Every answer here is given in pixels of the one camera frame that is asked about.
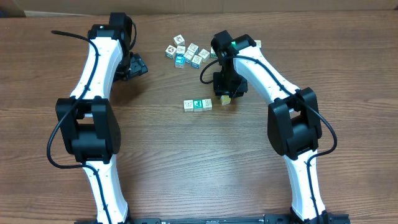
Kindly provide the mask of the yellow block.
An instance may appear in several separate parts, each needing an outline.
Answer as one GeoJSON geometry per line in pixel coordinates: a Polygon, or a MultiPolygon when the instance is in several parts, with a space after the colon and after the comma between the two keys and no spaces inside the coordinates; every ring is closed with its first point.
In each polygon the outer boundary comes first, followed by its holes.
{"type": "Polygon", "coordinates": [[[222,95],[220,101],[222,105],[228,105],[231,103],[231,98],[228,95],[222,95]]]}

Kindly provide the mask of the white block red side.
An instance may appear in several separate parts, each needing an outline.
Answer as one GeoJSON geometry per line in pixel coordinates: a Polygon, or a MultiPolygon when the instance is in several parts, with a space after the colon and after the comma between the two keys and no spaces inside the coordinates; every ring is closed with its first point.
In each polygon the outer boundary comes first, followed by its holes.
{"type": "Polygon", "coordinates": [[[203,111],[209,111],[212,110],[213,108],[211,99],[203,99],[202,104],[203,104],[203,111]]]}

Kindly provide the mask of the white block green side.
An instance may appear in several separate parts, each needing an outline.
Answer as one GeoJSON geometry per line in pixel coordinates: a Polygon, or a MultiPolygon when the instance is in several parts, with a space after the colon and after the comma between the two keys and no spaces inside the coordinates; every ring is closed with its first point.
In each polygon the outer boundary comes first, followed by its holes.
{"type": "Polygon", "coordinates": [[[193,100],[193,110],[194,111],[203,111],[202,100],[193,100]]]}

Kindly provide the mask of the white block butterfly picture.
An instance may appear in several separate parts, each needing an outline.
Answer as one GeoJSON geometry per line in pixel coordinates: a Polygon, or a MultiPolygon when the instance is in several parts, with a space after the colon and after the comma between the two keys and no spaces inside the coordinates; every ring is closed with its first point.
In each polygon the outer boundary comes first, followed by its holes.
{"type": "Polygon", "coordinates": [[[183,108],[184,112],[193,112],[194,111],[193,100],[184,100],[183,108]]]}

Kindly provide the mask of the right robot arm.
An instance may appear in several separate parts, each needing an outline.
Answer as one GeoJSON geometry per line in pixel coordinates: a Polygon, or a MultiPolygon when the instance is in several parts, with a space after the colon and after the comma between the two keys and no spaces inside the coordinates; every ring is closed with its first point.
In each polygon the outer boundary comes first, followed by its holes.
{"type": "Polygon", "coordinates": [[[233,39],[224,30],[214,35],[211,47],[221,65],[221,71],[211,80],[215,95],[241,97],[252,85],[266,102],[269,142],[284,158],[290,180],[289,223],[336,223],[335,215],[326,210],[318,184],[321,125],[332,127],[319,113],[315,92],[286,80],[247,34],[233,39]]]}

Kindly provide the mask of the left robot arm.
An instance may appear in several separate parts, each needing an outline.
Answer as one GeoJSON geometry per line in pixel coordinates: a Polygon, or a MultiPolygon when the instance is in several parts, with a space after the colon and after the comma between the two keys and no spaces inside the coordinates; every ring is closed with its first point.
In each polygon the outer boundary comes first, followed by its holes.
{"type": "Polygon", "coordinates": [[[89,43],[88,58],[81,78],[68,98],[57,100],[58,123],[47,143],[47,159],[64,169],[82,168],[90,182],[97,215],[94,223],[131,223],[118,177],[117,154],[121,130],[109,102],[112,85],[147,73],[139,54],[132,53],[136,25],[123,12],[112,12],[108,24],[95,24],[87,36],[72,37],[89,43]],[[60,131],[66,151],[75,165],[57,164],[51,145],[60,131]]]}

